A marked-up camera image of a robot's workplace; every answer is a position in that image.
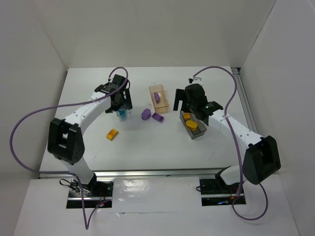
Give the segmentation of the purple oval lego piece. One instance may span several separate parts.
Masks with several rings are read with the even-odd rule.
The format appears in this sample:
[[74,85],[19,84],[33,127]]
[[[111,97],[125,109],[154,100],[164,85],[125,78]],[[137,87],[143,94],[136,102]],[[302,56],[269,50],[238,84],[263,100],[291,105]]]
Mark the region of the purple oval lego piece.
[[144,111],[141,113],[142,120],[148,120],[150,117],[151,117],[151,110],[144,109]]

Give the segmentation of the yellow oval lego piece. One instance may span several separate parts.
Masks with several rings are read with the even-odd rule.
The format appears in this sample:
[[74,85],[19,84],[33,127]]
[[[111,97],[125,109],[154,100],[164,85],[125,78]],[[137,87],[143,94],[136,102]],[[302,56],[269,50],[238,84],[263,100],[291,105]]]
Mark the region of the yellow oval lego piece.
[[191,130],[191,131],[195,131],[198,128],[198,124],[197,122],[193,121],[193,120],[187,120],[186,121],[186,126]]

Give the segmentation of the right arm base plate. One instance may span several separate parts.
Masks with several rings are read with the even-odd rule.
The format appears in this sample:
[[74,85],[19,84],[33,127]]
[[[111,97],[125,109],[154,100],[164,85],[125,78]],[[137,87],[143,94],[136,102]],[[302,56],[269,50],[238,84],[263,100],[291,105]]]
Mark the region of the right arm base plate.
[[239,183],[224,185],[216,179],[200,179],[199,185],[195,188],[201,194],[203,207],[207,206],[228,206],[236,200],[235,204],[245,205],[246,199],[244,191],[240,197],[236,196]]

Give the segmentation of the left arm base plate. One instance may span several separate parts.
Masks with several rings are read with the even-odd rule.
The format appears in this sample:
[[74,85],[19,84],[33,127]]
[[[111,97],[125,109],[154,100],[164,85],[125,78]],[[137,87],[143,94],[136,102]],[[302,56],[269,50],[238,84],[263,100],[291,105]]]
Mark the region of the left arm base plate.
[[[62,178],[59,180],[59,184],[64,187],[68,187],[68,197],[66,208],[67,209],[79,209],[82,208],[81,203],[81,190],[76,180],[67,180]],[[101,181],[99,187],[96,190],[88,191],[83,189],[83,197],[85,208],[95,208],[97,204],[100,204],[99,208],[111,208],[112,196],[113,196],[113,184],[110,181]]]

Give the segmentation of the purple lego brick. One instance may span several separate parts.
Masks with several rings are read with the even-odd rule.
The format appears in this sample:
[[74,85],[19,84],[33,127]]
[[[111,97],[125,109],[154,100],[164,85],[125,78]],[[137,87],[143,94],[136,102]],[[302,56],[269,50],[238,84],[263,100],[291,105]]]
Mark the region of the purple lego brick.
[[164,121],[164,117],[158,113],[153,113],[152,118],[160,123]]
[[160,102],[160,93],[154,92],[154,98],[155,98],[156,103],[158,104]]

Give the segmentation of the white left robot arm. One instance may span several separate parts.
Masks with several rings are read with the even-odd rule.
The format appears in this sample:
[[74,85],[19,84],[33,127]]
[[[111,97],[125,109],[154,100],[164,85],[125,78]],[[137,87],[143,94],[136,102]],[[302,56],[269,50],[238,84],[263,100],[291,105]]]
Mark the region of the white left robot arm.
[[84,132],[102,113],[132,109],[127,76],[114,75],[105,84],[95,88],[88,101],[63,119],[54,118],[50,122],[47,149],[60,160],[67,170],[74,174],[83,188],[91,192],[100,182],[84,159]]

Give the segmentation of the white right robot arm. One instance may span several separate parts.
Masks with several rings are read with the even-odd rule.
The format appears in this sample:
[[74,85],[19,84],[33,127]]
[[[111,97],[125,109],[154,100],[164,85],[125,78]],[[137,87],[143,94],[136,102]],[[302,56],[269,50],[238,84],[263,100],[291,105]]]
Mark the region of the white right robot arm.
[[191,84],[185,89],[176,89],[173,109],[194,114],[197,120],[218,130],[236,145],[239,164],[216,174],[221,185],[243,181],[258,185],[281,168],[276,140],[251,131],[225,113],[219,103],[208,101],[202,85]]

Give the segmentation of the long teal lego brick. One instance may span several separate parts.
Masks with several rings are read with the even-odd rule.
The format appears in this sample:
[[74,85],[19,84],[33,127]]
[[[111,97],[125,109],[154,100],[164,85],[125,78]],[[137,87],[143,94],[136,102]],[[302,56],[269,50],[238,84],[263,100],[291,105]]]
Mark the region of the long teal lego brick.
[[127,119],[126,110],[117,111],[117,116],[119,117],[120,122],[125,121]]

